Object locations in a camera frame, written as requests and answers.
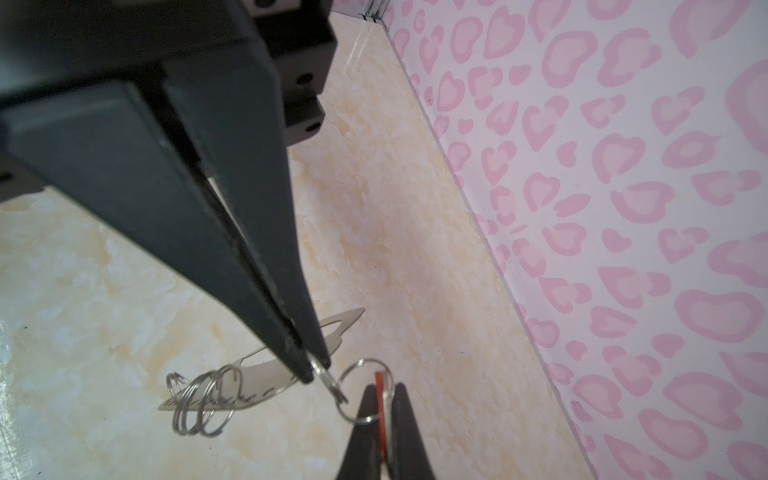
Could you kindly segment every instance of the pink heart pattern wall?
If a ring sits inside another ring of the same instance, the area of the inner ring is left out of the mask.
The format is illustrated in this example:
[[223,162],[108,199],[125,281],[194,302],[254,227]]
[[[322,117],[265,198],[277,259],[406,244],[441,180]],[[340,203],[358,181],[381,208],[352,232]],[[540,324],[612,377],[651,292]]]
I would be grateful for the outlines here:
[[768,2],[385,20],[598,476],[767,480]]

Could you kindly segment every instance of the marble surface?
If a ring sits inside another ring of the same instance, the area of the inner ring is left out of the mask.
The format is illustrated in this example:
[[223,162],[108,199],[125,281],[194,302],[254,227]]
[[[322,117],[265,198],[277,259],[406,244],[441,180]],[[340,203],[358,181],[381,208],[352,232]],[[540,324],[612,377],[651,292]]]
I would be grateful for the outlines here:
[[[384,31],[331,20],[326,122],[290,167],[319,316],[367,308],[332,372],[387,362],[441,479],[591,478]],[[333,478],[350,426],[319,382],[216,439],[175,436],[156,410],[167,373],[257,345],[54,189],[0,204],[0,478]]]

